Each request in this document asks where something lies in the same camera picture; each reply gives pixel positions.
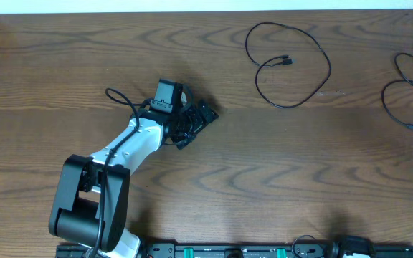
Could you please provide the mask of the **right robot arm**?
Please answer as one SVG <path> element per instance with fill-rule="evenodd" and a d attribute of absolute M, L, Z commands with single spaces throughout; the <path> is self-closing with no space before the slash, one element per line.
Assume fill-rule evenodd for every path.
<path fill-rule="evenodd" d="M 332 245 L 330 254 L 326 256 L 338 258 L 412 258 L 413 246 L 374 244 L 365 238 L 345 236 Z"/>

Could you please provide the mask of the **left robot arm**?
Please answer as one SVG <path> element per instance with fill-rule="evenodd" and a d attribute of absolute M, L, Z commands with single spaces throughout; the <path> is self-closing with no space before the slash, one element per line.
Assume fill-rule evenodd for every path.
<path fill-rule="evenodd" d="M 163 145 L 190 144 L 218 114 L 194 102 L 187 85 L 159 80 L 156 94 L 139 104 L 125 130 L 89 156 L 71 155 L 62 166 L 49 218 L 51 235 L 70 242 L 58 257 L 138 257 L 141 240 L 126 227 L 130 178 Z"/>

